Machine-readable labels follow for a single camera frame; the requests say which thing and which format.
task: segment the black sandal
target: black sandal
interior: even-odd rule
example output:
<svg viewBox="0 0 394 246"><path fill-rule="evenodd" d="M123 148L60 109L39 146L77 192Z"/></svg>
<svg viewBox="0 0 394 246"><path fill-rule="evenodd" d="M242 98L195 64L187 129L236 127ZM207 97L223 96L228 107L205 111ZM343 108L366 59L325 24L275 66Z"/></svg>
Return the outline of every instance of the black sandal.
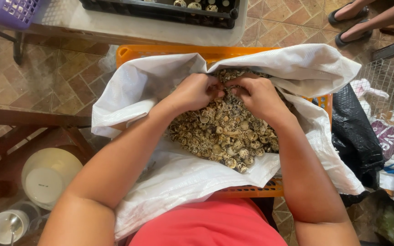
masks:
<svg viewBox="0 0 394 246"><path fill-rule="evenodd" d="M360 24L360 23L363 23L363 22L366 22L366 21L368 21L368 19L364 19L364 20L358 22L357 24ZM352 41L349 41L349 42L345 42L345 41L342 40L342 34L345 33L345 32L347 32L349 29L350 29L350 28L346 29L345 31L340 32L339 34L337 34L337 36L335 36L335 44L336 44L338 47L341 48L341 47L344 47L344 46L346 46L346 45L348 45L348 44L350 44L350 43L353 43L353 42L359 42L359 41L362 41L362 40L364 40L364 39L369 39L369 38L372 36L372 33L373 33L372 30L365 31L365 32L363 33L363 36L360 37L359 39L355 39L355 40L352 40Z"/></svg>
<svg viewBox="0 0 394 246"><path fill-rule="evenodd" d="M355 15L354 17L349 18L349 19L340 20L340 21L336 20L335 19L335 13L337 13L337 11L339 11L340 9L344 8L346 5L344 5L343 7L339 8L339 9L336 9L336 10L332 11L328 15L328 22L329 22L329 24L336 25L336 24L342 23L344 21L359 19L359 18L362 18L362 17L366 16L369 13L369 8L367 6L364 6L364 8L361 11L359 11L358 14Z"/></svg>

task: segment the white bowl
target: white bowl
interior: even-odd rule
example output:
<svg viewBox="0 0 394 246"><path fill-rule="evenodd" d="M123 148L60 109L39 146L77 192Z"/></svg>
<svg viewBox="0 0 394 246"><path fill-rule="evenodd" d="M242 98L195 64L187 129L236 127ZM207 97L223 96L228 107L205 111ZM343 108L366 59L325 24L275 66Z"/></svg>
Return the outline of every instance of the white bowl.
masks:
<svg viewBox="0 0 394 246"><path fill-rule="evenodd" d="M14 232L13 242L18 241L29 228L29 218L23 211L9 209L0 212L0 244L10 244L11 242L10 215L16 215L21 220L21 226Z"/></svg>
<svg viewBox="0 0 394 246"><path fill-rule="evenodd" d="M42 149L25 162L22 187L27 197L51 210L83 165L73 154L58 148Z"/></svg>

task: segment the white rabbit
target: white rabbit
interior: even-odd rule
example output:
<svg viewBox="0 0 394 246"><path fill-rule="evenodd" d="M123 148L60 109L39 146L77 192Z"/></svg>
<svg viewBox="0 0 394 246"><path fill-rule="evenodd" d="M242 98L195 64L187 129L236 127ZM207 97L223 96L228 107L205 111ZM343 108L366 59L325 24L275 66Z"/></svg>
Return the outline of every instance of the white rabbit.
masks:
<svg viewBox="0 0 394 246"><path fill-rule="evenodd" d="M360 79L360 80L353 80L351 81L351 86L352 89L355 92L355 95L358 98L358 101L360 102L361 106L363 107L364 113L367 115L367 118L371 122L371 117L372 117L372 110L370 109L369 103L365 100L364 95L366 93L371 93L379 97L384 97L385 100L389 98L389 95L386 92L376 90L370 87L370 82L367 81L366 79Z"/></svg>

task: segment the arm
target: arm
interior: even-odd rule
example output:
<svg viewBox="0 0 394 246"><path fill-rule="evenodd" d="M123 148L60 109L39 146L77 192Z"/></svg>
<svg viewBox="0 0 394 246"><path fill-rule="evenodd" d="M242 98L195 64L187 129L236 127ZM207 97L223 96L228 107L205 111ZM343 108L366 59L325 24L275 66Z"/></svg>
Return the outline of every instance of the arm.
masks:
<svg viewBox="0 0 394 246"><path fill-rule="evenodd" d="M232 88L232 92L253 115L276 131L284 196L293 214L299 245L359 245L331 179L271 81L245 74L226 84L232 85L241 86Z"/></svg>
<svg viewBox="0 0 394 246"><path fill-rule="evenodd" d="M40 246L113 245L113 209L127 194L171 121L222 96L215 77L192 74L167 98L102 148L77 174L53 208Z"/></svg>

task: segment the metal spoon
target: metal spoon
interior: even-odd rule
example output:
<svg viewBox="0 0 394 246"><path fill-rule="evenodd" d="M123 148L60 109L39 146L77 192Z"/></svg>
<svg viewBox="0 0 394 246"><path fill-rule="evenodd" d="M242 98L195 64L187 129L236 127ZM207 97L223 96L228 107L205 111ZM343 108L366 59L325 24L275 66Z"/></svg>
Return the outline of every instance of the metal spoon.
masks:
<svg viewBox="0 0 394 246"><path fill-rule="evenodd" d="M11 214L9 217L10 220L10 231L11 231L11 243L10 245L13 246L14 240L14 232L16 232L19 227L21 226L21 220L17 215Z"/></svg>

